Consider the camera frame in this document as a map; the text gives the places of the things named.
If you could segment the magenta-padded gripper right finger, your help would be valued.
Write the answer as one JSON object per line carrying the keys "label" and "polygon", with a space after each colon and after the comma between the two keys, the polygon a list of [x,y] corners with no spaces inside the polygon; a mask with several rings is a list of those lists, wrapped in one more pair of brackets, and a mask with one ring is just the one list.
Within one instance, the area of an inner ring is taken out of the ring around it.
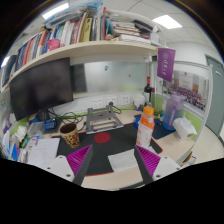
{"label": "magenta-padded gripper right finger", "polygon": [[177,172],[181,167],[168,156],[159,155],[138,145],[134,147],[140,173],[145,185]]}

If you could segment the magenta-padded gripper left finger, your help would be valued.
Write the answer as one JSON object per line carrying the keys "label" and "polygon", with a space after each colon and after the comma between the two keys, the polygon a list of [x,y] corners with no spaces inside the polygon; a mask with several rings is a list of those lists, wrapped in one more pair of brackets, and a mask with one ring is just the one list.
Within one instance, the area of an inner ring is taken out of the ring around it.
{"label": "magenta-padded gripper left finger", "polygon": [[88,145],[68,156],[57,156],[45,170],[81,186],[92,156],[93,146]]}

